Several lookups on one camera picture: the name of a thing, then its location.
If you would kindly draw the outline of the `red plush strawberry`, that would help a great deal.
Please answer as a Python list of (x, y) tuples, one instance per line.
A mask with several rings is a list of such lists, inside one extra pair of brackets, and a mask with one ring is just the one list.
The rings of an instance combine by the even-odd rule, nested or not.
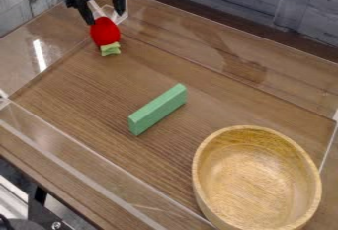
[(103, 56), (121, 53), (121, 31), (108, 17), (95, 19), (95, 24), (90, 27), (90, 35)]

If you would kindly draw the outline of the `green rectangular block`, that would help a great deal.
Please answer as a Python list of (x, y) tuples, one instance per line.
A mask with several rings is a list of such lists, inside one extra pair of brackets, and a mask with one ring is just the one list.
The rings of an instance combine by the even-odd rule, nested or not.
[(129, 127), (139, 136), (162, 121), (187, 100), (187, 89), (177, 84), (129, 116)]

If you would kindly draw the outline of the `wooden bowl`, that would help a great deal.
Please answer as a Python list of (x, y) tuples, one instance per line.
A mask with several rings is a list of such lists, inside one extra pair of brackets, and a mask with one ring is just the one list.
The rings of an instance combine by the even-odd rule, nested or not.
[(191, 163), (195, 201), (218, 230), (301, 230), (322, 197), (318, 168), (282, 133), (226, 127), (199, 144)]

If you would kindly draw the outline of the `clear acrylic corner bracket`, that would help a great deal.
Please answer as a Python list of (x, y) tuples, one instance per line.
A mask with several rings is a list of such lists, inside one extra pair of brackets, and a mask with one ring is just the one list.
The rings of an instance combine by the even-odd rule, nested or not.
[(91, 9), (94, 20), (99, 17), (107, 17), (117, 25), (119, 25), (129, 18), (129, 3), (126, 0), (126, 11), (122, 16), (118, 15), (114, 3), (99, 5), (96, 0), (88, 0), (87, 5)]

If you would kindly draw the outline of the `black table leg mount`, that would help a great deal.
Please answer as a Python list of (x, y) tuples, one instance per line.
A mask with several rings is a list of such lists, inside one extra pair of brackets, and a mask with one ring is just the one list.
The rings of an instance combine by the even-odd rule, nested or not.
[(0, 230), (74, 230), (38, 202), (0, 186)]

